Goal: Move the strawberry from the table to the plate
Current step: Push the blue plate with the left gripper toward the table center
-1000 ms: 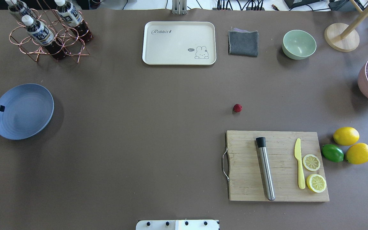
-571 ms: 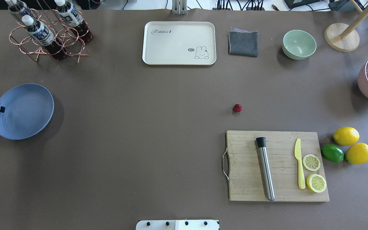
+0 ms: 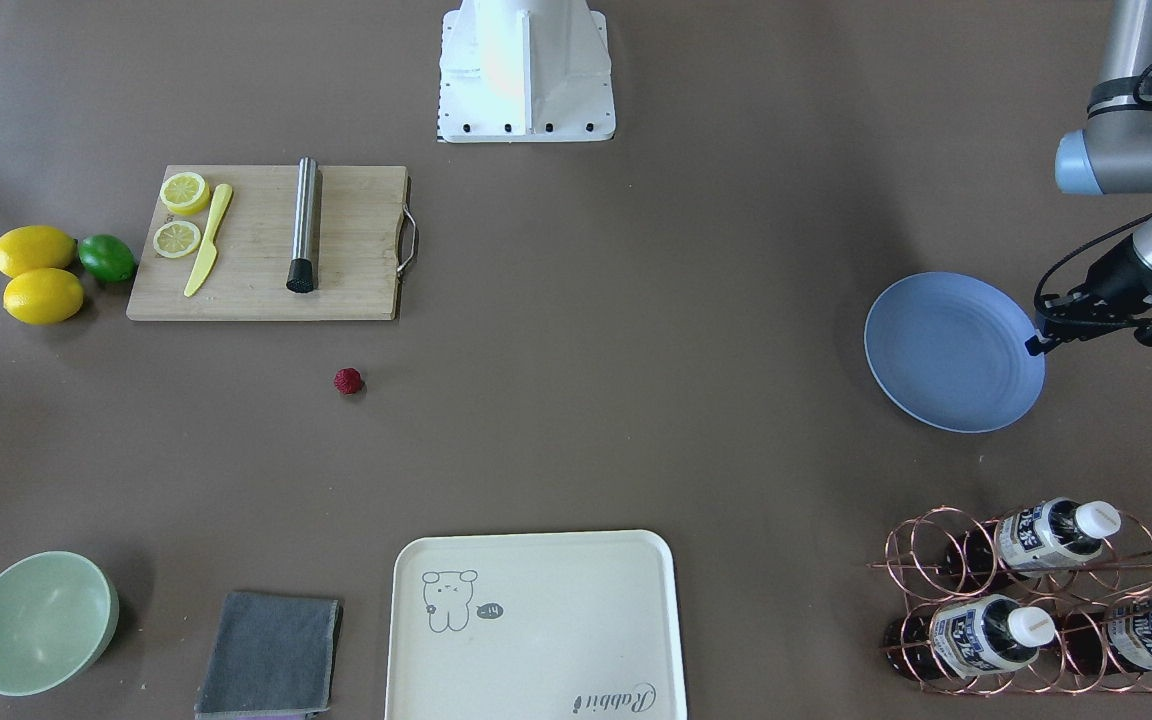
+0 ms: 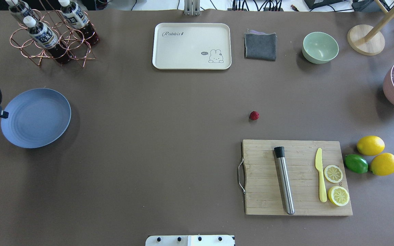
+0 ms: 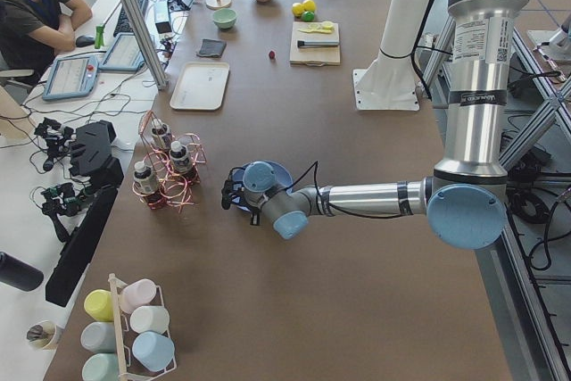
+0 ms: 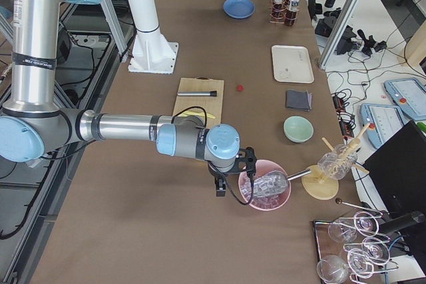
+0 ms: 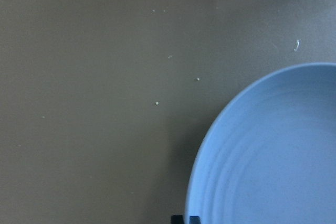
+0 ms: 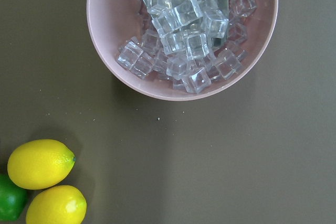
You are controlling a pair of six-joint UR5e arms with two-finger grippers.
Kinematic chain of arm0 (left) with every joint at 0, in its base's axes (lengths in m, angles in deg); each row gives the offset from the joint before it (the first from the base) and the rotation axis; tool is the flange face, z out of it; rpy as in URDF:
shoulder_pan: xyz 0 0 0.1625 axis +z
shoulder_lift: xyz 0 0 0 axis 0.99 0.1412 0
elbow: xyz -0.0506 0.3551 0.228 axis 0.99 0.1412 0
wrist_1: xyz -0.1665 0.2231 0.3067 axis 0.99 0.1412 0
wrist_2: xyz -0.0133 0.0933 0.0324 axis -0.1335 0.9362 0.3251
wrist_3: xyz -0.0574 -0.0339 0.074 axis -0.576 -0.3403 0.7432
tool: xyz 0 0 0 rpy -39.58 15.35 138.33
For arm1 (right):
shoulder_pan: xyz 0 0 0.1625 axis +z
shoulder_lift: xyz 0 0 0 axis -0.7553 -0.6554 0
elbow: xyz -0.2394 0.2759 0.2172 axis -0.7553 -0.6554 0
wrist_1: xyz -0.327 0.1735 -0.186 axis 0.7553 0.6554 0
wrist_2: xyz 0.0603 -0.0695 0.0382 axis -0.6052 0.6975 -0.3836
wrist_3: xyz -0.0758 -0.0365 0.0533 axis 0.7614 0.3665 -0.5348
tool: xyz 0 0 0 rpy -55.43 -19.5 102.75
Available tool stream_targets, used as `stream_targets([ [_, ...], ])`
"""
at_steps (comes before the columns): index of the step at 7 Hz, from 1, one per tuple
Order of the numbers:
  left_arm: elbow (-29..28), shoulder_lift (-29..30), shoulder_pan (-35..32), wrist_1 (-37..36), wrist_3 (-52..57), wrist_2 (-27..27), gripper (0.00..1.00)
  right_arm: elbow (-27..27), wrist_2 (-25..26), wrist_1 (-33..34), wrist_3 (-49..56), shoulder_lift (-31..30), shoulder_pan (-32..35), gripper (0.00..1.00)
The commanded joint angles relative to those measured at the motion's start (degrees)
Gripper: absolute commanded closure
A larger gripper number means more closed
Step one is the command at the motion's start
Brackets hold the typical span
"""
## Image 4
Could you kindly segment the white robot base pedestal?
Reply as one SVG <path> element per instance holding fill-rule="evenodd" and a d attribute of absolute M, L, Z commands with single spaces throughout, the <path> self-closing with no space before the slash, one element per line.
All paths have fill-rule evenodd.
<path fill-rule="evenodd" d="M 235 246 L 234 235 L 152 235 L 146 246 Z"/>

